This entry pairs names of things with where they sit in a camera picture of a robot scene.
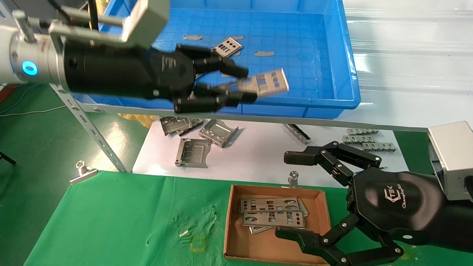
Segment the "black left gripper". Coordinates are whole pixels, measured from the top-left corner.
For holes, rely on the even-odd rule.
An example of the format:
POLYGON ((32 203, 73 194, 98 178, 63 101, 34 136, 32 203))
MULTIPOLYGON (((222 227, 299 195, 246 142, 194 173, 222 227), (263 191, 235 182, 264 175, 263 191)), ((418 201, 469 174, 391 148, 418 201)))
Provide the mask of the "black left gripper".
POLYGON ((172 52, 155 48, 131 47, 134 59, 129 96, 147 100, 174 101, 175 113, 216 112, 224 107, 253 103, 256 92, 239 91, 236 83, 211 86, 195 83, 195 76, 220 71, 236 78, 247 78, 249 70, 236 65, 209 47, 177 44, 172 52))

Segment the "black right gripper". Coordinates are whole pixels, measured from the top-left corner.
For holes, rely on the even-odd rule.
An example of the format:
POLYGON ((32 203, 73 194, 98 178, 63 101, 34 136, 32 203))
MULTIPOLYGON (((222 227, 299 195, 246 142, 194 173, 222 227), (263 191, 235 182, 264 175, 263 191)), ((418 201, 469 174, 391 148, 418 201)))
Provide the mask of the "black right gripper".
POLYGON ((393 240, 410 245, 430 244, 432 224, 444 203, 439 182, 430 175, 379 170, 381 161, 379 156, 337 141, 308 146, 303 151, 286 151, 286 164, 320 165, 342 186, 351 185, 351 210, 355 214, 342 219, 324 235, 277 226, 275 236, 297 242, 302 253, 319 256, 330 266, 392 263, 404 255, 393 240), (343 162, 364 171, 354 176, 343 162), (381 246, 348 254, 338 249, 336 244, 356 227, 381 246))

